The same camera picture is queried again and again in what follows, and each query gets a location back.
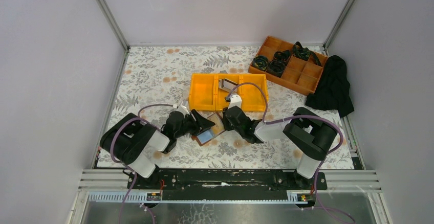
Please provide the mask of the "brown leather card holder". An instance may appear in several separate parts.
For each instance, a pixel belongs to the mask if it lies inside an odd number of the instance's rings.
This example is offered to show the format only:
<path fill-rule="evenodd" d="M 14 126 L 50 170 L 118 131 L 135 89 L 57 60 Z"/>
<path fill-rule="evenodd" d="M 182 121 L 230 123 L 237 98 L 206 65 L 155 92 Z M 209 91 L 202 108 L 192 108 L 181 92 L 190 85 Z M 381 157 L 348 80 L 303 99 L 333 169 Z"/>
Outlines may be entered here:
<path fill-rule="evenodd" d="M 196 141 L 199 146 L 207 145 L 210 141 L 214 140 L 226 131 L 221 113 L 213 113 L 207 117 L 207 119 L 214 122 L 214 126 L 206 131 L 201 132 L 198 136 L 191 137 L 192 140 Z"/>

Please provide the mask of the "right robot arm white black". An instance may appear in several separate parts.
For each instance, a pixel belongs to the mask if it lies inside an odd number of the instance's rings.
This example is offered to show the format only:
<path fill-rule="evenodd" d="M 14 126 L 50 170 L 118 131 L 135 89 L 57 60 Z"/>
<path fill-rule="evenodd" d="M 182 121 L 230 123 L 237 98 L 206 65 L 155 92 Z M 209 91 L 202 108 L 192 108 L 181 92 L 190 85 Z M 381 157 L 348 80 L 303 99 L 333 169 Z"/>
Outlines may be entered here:
<path fill-rule="evenodd" d="M 223 112 L 223 124 L 225 130 L 236 131 L 250 144 L 290 140 L 303 152 L 295 172 L 306 179 L 314 177 L 336 136 L 343 137 L 336 124 L 304 107 L 299 107 L 291 117 L 266 122 L 252 120 L 234 106 Z"/>

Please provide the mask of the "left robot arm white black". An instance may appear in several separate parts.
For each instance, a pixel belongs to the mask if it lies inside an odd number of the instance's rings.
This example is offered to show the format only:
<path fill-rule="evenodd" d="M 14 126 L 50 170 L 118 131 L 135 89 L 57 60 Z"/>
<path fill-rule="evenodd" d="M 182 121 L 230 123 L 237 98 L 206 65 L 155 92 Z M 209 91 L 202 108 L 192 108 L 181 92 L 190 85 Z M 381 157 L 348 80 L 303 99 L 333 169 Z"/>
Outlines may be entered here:
<path fill-rule="evenodd" d="M 129 113 L 102 136 L 99 146 L 110 153 L 112 160 L 127 169 L 148 178 L 156 170 L 145 153 L 147 146 L 167 154 L 177 144 L 177 139 L 187 134 L 197 137 L 211 129 L 215 123 L 196 110 L 183 113 L 172 111 L 162 128 Z"/>

